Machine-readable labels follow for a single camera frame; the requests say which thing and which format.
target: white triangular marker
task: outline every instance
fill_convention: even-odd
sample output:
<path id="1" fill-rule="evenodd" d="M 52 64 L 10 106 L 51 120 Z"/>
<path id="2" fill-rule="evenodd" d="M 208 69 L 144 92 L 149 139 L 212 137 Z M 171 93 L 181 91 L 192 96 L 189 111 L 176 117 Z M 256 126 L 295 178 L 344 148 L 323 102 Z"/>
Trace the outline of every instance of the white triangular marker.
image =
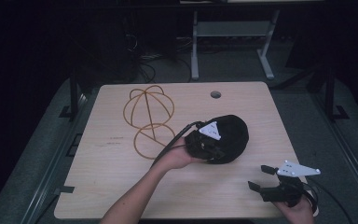
<path id="1" fill-rule="evenodd" d="M 303 175 L 319 175 L 319 169 L 312 169 L 307 166 L 293 163 L 291 161 L 284 161 L 282 166 L 277 171 L 277 175 L 286 175 L 291 177 L 299 177 Z"/>
<path id="2" fill-rule="evenodd" d="M 203 133 L 209 137 L 212 137 L 213 139 L 216 139 L 216 140 L 220 140 L 220 138 L 221 138 L 219 131 L 217 130 L 216 121 L 200 128 L 199 132 Z"/>

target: person's arm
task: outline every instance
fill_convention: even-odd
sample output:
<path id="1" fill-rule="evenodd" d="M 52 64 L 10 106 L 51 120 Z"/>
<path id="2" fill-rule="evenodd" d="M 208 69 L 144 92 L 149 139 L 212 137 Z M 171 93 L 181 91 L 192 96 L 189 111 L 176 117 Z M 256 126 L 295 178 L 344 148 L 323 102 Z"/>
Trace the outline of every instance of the person's arm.
<path id="1" fill-rule="evenodd" d="M 184 144 L 184 138 L 180 138 L 173 146 Z M 184 147 L 172 149 L 109 208 L 101 223 L 138 223 L 161 178 L 171 169 L 183 168 L 196 161 L 201 160 L 188 155 Z"/>
<path id="2" fill-rule="evenodd" d="M 273 203 L 291 224 L 314 224 L 313 212 L 306 196 L 302 196 L 296 206 L 288 207 L 286 203 Z"/>

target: table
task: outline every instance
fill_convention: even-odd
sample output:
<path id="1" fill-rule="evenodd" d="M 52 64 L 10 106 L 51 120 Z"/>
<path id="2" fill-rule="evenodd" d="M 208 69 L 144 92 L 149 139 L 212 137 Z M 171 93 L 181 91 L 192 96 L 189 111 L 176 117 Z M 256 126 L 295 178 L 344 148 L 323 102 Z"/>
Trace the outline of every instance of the table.
<path id="1" fill-rule="evenodd" d="M 131 90 L 145 90 L 150 86 L 101 87 L 64 183 L 66 187 L 75 187 L 74 191 L 61 193 L 55 217 L 101 218 L 150 168 L 153 161 L 134 150 L 137 129 L 131 127 L 123 115 Z M 233 114 L 246 122 L 250 139 L 243 154 L 231 163 L 196 163 L 169 171 L 159 183 L 142 218 L 281 216 L 272 203 L 264 203 L 247 184 L 252 181 L 262 187 L 278 186 L 277 176 L 262 173 L 260 165 L 279 167 L 284 160 L 298 162 L 267 85 L 263 82 L 221 82 L 159 86 L 174 102 L 174 109 L 170 101 L 165 104 L 168 111 L 174 111 L 166 125 L 175 133 L 193 121 Z M 217 91 L 221 97 L 213 98 L 211 92 Z M 151 100 L 153 97 L 148 99 L 153 120 L 164 119 L 166 111 L 155 109 L 156 101 Z M 145 110 L 145 104 L 138 106 L 134 117 L 139 115 L 136 111 Z M 140 116 L 134 120 L 147 123 L 149 117 Z M 140 147 L 154 150 L 145 153 L 157 155 L 163 149 L 150 141 L 138 140 Z"/>

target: person's hand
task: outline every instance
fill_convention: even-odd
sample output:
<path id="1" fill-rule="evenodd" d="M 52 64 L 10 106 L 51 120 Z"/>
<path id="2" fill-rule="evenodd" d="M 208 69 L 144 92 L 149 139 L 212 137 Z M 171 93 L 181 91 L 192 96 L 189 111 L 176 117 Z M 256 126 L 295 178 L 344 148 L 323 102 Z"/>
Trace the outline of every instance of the person's hand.
<path id="1" fill-rule="evenodd" d="M 191 157 L 186 151 L 185 144 L 185 138 L 179 138 L 179 140 L 173 144 L 172 149 L 167 152 L 156 165 L 163 166 L 166 170 L 171 170 L 183 168 L 193 162 L 203 161 Z"/>
<path id="2" fill-rule="evenodd" d="M 287 218 L 291 224 L 313 224 L 313 213 L 310 202 L 306 196 L 302 196 L 296 206 L 288 207 L 286 203 L 273 203 Z"/>

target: wooden tabletop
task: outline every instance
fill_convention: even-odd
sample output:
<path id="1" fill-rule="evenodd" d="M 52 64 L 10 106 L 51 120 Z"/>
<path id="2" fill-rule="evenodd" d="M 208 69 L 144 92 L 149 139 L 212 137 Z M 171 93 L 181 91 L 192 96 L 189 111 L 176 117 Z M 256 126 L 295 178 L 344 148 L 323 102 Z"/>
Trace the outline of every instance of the wooden tabletop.
<path id="1" fill-rule="evenodd" d="M 169 171 L 159 183 L 143 218 L 281 216 L 271 203 L 264 203 L 258 193 L 249 190 L 247 184 L 252 181 L 261 187 L 276 187 L 277 176 L 262 173 L 260 165 L 279 167 L 284 160 L 298 162 L 267 85 L 263 82 L 222 82 L 159 86 L 164 95 L 153 93 L 147 97 L 150 117 L 144 97 L 139 98 L 132 112 L 135 98 L 130 101 L 130 93 L 151 85 L 101 87 L 64 184 L 75 190 L 61 194 L 55 216 L 101 218 L 150 168 L 153 161 L 140 156 L 134 149 L 134 137 L 139 129 L 124 119 L 131 114 L 133 126 L 147 125 L 150 120 L 163 123 L 172 115 L 166 126 L 157 127 L 154 134 L 149 130 L 145 131 L 147 134 L 137 135 L 138 150 L 150 157 L 157 156 L 163 146 L 146 135 L 169 142 L 173 138 L 170 128 L 179 133 L 187 124 L 198 120 L 236 115 L 246 122 L 250 136 L 243 154 L 231 163 L 196 163 Z M 153 87 L 149 91 L 160 90 Z M 213 98 L 213 91 L 218 91 L 221 97 Z M 132 97 L 139 92 L 133 91 Z"/>

